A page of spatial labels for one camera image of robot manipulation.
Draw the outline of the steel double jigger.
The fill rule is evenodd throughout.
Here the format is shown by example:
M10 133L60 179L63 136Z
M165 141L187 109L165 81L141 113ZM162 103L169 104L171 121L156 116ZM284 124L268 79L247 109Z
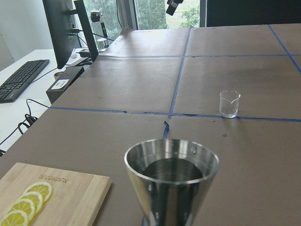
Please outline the steel double jigger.
M143 226L191 226L220 165L207 147L178 139L138 143L124 162Z

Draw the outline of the black keyboard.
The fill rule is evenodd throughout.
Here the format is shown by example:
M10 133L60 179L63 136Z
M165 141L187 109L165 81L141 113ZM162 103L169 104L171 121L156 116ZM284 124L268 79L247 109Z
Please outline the black keyboard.
M14 102L48 64L49 59L23 64L0 86L0 103Z

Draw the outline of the lemon slice leftmost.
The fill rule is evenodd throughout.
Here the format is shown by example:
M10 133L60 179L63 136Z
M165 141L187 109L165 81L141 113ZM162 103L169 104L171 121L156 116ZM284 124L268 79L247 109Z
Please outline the lemon slice leftmost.
M24 191L24 194L28 192L40 193L43 197L43 202L46 203L50 199L53 193L53 188L50 183L46 181L40 181L40 182L33 183L32 185L27 187Z

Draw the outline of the black box with label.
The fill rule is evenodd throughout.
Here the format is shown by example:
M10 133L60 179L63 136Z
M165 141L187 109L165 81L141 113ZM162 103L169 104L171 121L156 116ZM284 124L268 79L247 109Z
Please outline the black box with label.
M56 73L56 81L46 91L50 103L53 104L83 72L83 66L73 66Z

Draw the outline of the lemon slice rightmost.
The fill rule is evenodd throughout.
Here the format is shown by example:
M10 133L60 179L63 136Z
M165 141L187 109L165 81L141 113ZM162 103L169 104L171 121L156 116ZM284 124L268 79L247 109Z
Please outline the lemon slice rightmost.
M14 210L4 215L0 220L1 226L28 226L27 214L22 210Z

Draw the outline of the clear glass measuring cup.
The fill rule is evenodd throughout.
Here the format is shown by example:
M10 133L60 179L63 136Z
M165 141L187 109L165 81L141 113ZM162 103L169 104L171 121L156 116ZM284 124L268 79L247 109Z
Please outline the clear glass measuring cup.
M220 93L220 115L224 118L234 118L238 113L240 93L237 91L222 91Z

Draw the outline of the black monitor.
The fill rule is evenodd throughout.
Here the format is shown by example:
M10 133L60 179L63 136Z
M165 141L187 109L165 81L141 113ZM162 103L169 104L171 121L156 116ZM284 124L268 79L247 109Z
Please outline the black monitor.
M62 69L78 43L79 28L75 25L75 16L79 17L89 56L95 61L98 50L82 0L43 0L48 28L53 44L57 68Z

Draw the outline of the lemon slice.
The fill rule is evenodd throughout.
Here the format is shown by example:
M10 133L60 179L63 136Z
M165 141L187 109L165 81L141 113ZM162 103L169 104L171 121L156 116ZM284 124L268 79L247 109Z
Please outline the lemon slice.
M4 215L0 220L1 226L28 226L27 214L22 210L14 210Z
M18 199L29 199L33 202L34 207L35 207L35 215L37 215L44 203L43 197L39 192L32 191L32 192L27 192L22 194L21 196L18 197Z
M28 192L40 193L43 197L43 202L46 203L50 199L53 193L53 188L50 183L46 181L40 181L40 182L33 183L32 185L27 187L24 191L24 194Z
M28 220L31 221L35 215L36 208L33 201L31 201L30 199L18 199L8 209L8 212L12 212L15 210L21 210L25 212L28 217Z

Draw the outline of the bamboo cutting board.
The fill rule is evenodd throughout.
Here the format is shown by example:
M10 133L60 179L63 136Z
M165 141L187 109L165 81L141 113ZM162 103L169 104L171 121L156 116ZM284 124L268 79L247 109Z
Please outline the bamboo cutting board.
M53 192L32 226L91 226L111 186L109 177L18 162L0 180L0 215L38 181Z

